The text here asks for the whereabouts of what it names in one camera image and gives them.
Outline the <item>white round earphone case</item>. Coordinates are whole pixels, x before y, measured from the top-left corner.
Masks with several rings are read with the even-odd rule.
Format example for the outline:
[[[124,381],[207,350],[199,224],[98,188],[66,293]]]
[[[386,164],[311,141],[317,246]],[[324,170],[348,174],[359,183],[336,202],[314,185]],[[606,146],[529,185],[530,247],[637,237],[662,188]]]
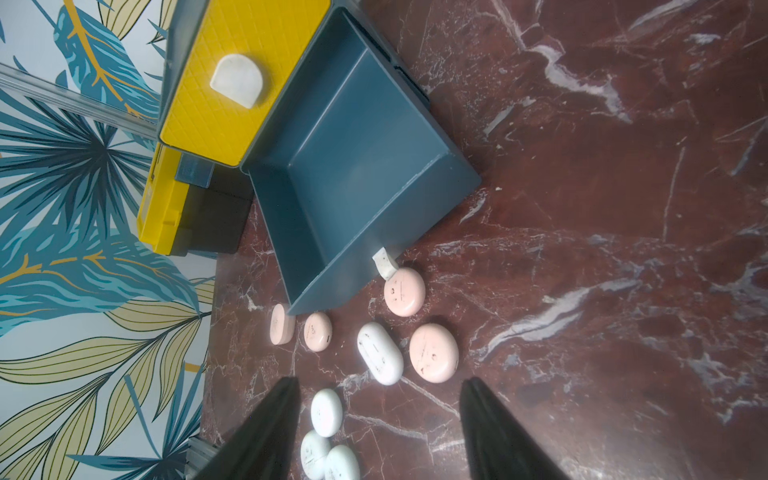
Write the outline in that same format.
[[[310,480],[325,478],[326,459],[331,450],[328,438],[311,430],[303,437],[300,446],[300,461],[305,476]]]
[[[354,452],[346,445],[333,447],[325,459],[325,480],[360,480],[361,471]]]
[[[324,438],[331,438],[341,429],[343,406],[333,389],[318,391],[311,402],[310,417],[313,429]]]

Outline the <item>yellow top drawer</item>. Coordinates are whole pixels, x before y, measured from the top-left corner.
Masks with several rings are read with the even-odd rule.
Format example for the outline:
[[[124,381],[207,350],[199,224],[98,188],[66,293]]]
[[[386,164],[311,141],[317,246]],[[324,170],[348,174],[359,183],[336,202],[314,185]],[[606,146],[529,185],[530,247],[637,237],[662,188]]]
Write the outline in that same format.
[[[239,165],[330,7],[325,0],[177,2],[159,141]]]

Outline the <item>teal drawer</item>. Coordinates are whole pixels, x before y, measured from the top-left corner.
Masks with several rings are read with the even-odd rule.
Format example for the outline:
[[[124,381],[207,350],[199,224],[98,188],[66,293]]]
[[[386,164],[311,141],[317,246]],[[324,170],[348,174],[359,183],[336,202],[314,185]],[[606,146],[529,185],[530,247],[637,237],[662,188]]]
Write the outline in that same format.
[[[337,2],[241,165],[293,315],[333,309],[481,182],[353,5]]]

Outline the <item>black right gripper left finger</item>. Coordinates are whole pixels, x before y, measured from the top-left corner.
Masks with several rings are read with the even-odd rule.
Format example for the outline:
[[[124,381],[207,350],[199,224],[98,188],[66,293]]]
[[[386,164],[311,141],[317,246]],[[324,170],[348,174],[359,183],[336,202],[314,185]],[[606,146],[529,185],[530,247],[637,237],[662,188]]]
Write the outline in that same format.
[[[283,377],[197,479],[286,479],[300,416],[300,384]]]

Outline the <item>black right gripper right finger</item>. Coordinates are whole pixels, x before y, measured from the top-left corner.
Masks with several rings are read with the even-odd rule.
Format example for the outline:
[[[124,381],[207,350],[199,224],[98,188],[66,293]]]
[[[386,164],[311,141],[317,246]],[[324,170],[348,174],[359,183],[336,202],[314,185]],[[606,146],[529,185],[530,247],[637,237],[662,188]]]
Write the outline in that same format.
[[[565,479],[482,379],[462,383],[460,419],[473,479]]]

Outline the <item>teal drawer cabinet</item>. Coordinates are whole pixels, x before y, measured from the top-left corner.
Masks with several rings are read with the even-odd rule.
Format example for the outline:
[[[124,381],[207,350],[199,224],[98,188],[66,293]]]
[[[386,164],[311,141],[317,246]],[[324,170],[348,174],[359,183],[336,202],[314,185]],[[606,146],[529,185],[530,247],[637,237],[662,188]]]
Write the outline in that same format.
[[[354,1],[329,11],[244,159],[244,170],[400,166],[429,151],[429,101]]]

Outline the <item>white oval earphone case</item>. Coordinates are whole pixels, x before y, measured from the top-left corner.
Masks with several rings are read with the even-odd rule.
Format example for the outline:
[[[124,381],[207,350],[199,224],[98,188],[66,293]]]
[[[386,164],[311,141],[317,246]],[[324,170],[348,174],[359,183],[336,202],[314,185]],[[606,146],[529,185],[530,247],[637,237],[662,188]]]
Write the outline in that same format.
[[[357,335],[357,348],[374,379],[382,385],[397,383],[404,371],[404,359],[398,346],[376,322],[361,327]]]

